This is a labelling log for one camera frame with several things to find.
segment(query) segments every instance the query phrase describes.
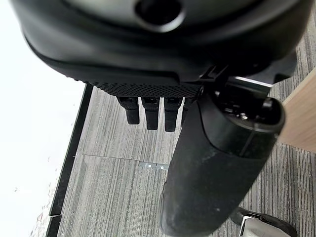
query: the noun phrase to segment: white wall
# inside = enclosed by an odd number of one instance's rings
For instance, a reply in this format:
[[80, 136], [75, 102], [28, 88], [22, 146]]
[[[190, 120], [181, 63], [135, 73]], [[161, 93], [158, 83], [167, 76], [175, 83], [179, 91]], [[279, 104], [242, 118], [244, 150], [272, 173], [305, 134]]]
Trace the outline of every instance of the white wall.
[[30, 51], [7, 0], [0, 32], [0, 235], [43, 236], [84, 84]]

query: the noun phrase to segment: black baseboard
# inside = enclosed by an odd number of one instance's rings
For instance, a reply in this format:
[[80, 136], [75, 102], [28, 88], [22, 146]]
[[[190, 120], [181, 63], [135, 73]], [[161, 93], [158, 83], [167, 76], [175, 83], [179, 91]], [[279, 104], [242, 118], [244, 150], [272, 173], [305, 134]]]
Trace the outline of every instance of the black baseboard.
[[46, 232], [46, 237], [56, 237], [61, 221], [61, 212], [65, 200], [70, 174], [74, 165], [76, 152], [79, 145], [85, 117], [88, 111], [93, 86], [87, 84], [85, 86], [81, 104], [76, 118], [76, 123], [70, 138], [64, 164], [59, 176], [54, 200], [49, 212], [50, 223]]

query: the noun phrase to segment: black plastic tab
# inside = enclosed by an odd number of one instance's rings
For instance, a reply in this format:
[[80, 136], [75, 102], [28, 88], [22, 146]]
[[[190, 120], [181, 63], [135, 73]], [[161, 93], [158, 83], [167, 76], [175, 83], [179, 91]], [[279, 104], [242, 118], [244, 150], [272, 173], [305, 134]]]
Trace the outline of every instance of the black plastic tab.
[[193, 102], [193, 98], [185, 98], [184, 100], [184, 106], [183, 106], [183, 111], [182, 111], [182, 119], [181, 119], [181, 124], [183, 125], [184, 120], [186, 118], [187, 112], [189, 110], [189, 107], [191, 106]]
[[160, 98], [142, 98], [142, 103], [145, 108], [147, 129], [157, 130]]
[[139, 124], [138, 97], [117, 97], [117, 99], [126, 111], [128, 124]]
[[178, 110], [182, 104], [183, 98], [165, 98], [164, 105], [164, 130], [174, 132], [178, 117]]

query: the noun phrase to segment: textured black panel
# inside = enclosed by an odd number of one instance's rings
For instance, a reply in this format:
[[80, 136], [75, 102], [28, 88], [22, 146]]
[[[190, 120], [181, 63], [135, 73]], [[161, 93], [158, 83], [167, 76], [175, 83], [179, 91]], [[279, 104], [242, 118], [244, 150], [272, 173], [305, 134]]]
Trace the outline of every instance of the textured black panel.
[[150, 85], [92, 82], [91, 84], [110, 95], [119, 97], [195, 97], [201, 87], [201, 85], [188, 83], [181, 85]]

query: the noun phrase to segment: round hole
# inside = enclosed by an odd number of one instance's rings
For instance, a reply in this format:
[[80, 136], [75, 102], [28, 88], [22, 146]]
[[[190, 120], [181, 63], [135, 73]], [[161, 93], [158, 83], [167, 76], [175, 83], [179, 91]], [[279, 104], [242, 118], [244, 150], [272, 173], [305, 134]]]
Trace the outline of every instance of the round hole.
[[135, 5], [135, 15], [140, 26], [157, 33], [176, 29], [185, 18], [177, 0], [141, 0]]

